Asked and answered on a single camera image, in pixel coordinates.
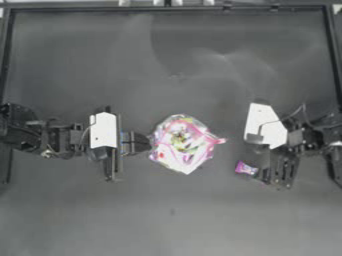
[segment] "black frame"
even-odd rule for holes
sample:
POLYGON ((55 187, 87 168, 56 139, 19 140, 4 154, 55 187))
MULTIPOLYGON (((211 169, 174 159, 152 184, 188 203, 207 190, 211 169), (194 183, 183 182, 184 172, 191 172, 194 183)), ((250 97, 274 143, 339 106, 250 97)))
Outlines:
MULTIPOLYGON (((69 2, 69 3, 17 3, 17 4, 3 4, 4 8, 3 16, 3 30, 1 30, 1 41, 0 41, 0 101, 3 103, 5 84, 7 84, 7 74, 9 68, 9 55, 11 55, 11 41, 12 41, 12 31, 13 31, 13 21, 16 12, 96 12, 96 11, 111 11, 111 12, 182 12, 188 11, 218 11, 228 13, 246 13, 246 12, 314 12, 319 11, 323 17, 326 39, 329 54, 331 59, 331 67, 334 74, 335 83, 335 95, 338 110, 342 112, 342 62, 341 62, 341 49, 339 40, 337 35, 335 20, 334 20, 334 10, 333 5, 326 4, 301 4, 301 5, 265 5, 265 4, 231 4, 230 2, 218 2, 215 6, 203 6, 202 3, 190 3, 192 5, 171 7, 171 0, 164 0, 164 6, 154 7, 151 2, 136 2, 135 7, 119 7, 118 2, 69 2)), ((0 159, 7 159, 7 161, 0 162, 0 173, 5 172, 7 180, 9 181, 11 174, 11 150, 1 149, 0 145, 0 159)))

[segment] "plastic bag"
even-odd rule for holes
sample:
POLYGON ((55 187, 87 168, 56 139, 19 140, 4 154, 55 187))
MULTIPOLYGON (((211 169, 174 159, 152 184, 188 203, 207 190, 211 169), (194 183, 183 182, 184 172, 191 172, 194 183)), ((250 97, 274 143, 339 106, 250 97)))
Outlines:
POLYGON ((150 159, 184 174, 212 158, 214 146, 226 143, 203 123, 184 114, 172 115, 158 125, 151 141, 150 159))

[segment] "pink object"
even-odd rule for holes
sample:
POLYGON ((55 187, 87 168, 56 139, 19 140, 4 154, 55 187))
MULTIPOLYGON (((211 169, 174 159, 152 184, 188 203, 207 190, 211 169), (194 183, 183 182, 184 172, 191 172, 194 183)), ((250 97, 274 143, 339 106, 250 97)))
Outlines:
POLYGON ((150 159, 168 169, 190 174, 214 155, 214 146, 226 142, 210 133, 194 117, 179 114, 158 125, 150 159))
POLYGON ((242 161, 238 162, 235 173, 244 173, 254 176, 258 172, 258 168, 248 166, 242 161))

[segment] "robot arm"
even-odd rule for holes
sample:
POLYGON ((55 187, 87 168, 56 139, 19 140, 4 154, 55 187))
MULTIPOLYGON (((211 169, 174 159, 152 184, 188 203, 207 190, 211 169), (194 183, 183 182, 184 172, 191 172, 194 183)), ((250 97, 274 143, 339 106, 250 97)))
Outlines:
POLYGON ((88 156, 102 162, 107 180, 122 171, 122 157, 151 149, 148 138, 135 132, 123 132, 120 115, 110 107, 90 117, 90 126, 56 124, 43 121, 31 109, 17 104, 0 106, 0 142, 3 146, 37 154, 44 158, 71 159, 88 156))
POLYGON ((278 189, 290 189, 301 158, 321 155, 327 162, 329 177, 342 187, 341 119, 342 114, 333 113, 309 121, 305 105, 279 119, 270 105, 251 103, 244 141, 255 147, 266 147, 269 154, 253 178, 278 189), (301 111, 303 122, 294 117, 301 111))

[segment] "white bracket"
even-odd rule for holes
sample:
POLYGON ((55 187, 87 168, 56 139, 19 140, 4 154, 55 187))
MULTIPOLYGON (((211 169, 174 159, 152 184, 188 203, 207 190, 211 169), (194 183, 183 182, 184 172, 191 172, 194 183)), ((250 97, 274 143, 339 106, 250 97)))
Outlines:
POLYGON ((244 128, 246 141, 248 134, 261 135, 263 137, 262 144, 270 145, 270 149, 286 144, 287 129, 285 128, 271 106, 251 103, 244 128))
POLYGON ((116 115, 103 112, 90 117, 91 148, 118 148, 116 115))
POLYGON ((342 10, 342 4, 333 4, 334 15, 339 14, 342 10))

